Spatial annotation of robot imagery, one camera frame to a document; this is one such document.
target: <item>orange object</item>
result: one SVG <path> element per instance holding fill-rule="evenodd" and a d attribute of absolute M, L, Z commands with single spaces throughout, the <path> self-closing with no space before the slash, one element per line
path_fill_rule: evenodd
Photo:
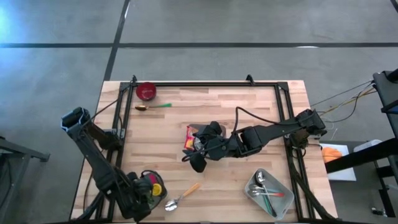
<path fill-rule="evenodd" d="M 342 156 L 342 153 L 337 149 L 333 149 L 330 147 L 324 147 L 322 149 L 322 157 L 325 163 L 338 159 Z"/>
<path fill-rule="evenodd" d="M 184 194 L 182 195 L 183 197 L 188 196 L 188 194 L 194 192 L 196 189 L 198 189 L 201 186 L 200 183 L 195 183 L 191 188 L 189 188 Z"/>

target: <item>red bowl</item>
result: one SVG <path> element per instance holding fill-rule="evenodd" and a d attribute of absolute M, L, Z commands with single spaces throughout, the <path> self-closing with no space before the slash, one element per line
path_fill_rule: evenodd
<path fill-rule="evenodd" d="M 149 101 L 156 96 L 156 86 L 150 82 L 144 82 L 136 88 L 138 98 L 143 101 Z"/>

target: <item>utensil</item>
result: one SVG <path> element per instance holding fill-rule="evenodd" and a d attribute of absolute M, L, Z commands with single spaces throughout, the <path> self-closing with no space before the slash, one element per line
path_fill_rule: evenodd
<path fill-rule="evenodd" d="M 183 199 L 184 197 L 188 196 L 190 193 L 192 193 L 193 191 L 195 191 L 196 189 L 198 189 L 200 187 L 199 183 L 195 183 L 192 187 L 190 187 L 186 192 L 184 192 L 184 194 L 182 194 L 181 196 L 179 196 L 179 198 L 177 199 L 173 199 L 170 200 L 169 202 L 166 203 L 165 209 L 166 211 L 172 211 L 174 209 L 177 208 L 177 204 L 178 202 Z"/>
<path fill-rule="evenodd" d="M 260 184 L 262 184 L 262 187 L 264 188 L 264 191 L 268 194 L 268 190 L 267 190 L 267 188 L 266 188 L 266 180 L 265 180 L 265 178 L 262 176 L 262 172 L 261 172 L 261 171 L 260 171 L 260 172 L 257 172 L 257 174 L 256 174 L 256 180 L 257 180 Z M 273 207 L 272 204 L 271 204 L 271 199 L 269 198 L 269 195 L 265 195 L 264 198 L 265 198 L 265 201 L 266 201 L 267 206 L 269 206 L 269 208 L 270 208 L 270 211 L 271 211 L 272 216 L 273 216 L 273 217 L 276 217 L 277 214 L 276 214 L 276 212 L 275 212 L 274 207 Z"/>
<path fill-rule="evenodd" d="M 258 186 L 256 184 L 249 185 L 249 189 L 250 190 L 263 190 L 263 191 L 265 191 L 264 188 L 262 188 L 262 187 L 260 187 L 260 186 Z M 280 193 L 278 190 L 274 190 L 274 189 L 267 189 L 267 190 L 270 193 Z"/>
<path fill-rule="evenodd" d="M 145 105 L 139 105 L 139 106 L 135 106 L 135 109 L 139 110 L 139 111 L 145 111 L 148 110 L 149 108 L 164 108 L 164 107 L 172 107 L 171 103 L 165 103 L 163 105 L 157 105 L 157 106 L 145 106 Z"/>
<path fill-rule="evenodd" d="M 250 195 L 250 196 L 259 196 L 259 195 L 269 195 L 269 196 L 274 196 L 274 197 L 283 197 L 283 196 L 285 196 L 285 194 L 283 194 L 283 193 L 262 193 L 262 192 L 259 192 L 258 190 L 248 190 L 248 194 Z"/>

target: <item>red packet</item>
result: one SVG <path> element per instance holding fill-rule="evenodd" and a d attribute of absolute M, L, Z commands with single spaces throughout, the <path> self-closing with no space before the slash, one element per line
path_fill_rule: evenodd
<path fill-rule="evenodd" d="M 187 126 L 187 135 L 185 137 L 185 145 L 184 145 L 185 149 L 194 150 L 193 140 L 195 139 L 195 137 L 193 136 L 193 134 L 195 134 L 197 132 L 198 132 L 198 130 L 196 128 Z"/>

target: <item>metal container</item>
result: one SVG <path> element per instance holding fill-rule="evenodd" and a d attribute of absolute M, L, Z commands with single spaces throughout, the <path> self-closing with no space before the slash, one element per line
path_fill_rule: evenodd
<path fill-rule="evenodd" d="M 274 207 L 274 210 L 277 214 L 276 217 L 274 217 L 276 220 L 281 220 L 284 218 L 287 210 L 289 209 L 289 207 L 292 205 L 293 201 L 294 201 L 294 194 L 291 190 L 289 190 L 287 187 L 285 187 L 283 184 L 281 184 L 275 177 L 273 177 L 272 175 L 270 175 L 270 173 L 268 173 L 266 170 L 264 169 L 258 169 L 255 171 L 255 173 L 251 176 L 251 178 L 249 179 L 249 182 L 246 184 L 246 186 L 244 187 L 244 193 L 254 202 L 256 202 L 264 211 L 266 211 L 270 216 L 272 216 L 266 208 L 266 203 L 264 201 L 264 197 L 257 196 L 257 197 L 250 197 L 250 195 L 248 194 L 248 190 L 249 190 L 249 185 L 251 184 L 256 184 L 256 173 L 257 171 L 261 170 L 263 173 L 264 178 L 267 180 L 265 186 L 268 189 L 273 189 L 276 190 L 278 192 L 282 192 L 285 195 L 283 197 L 270 197 L 271 200 L 271 204 Z"/>

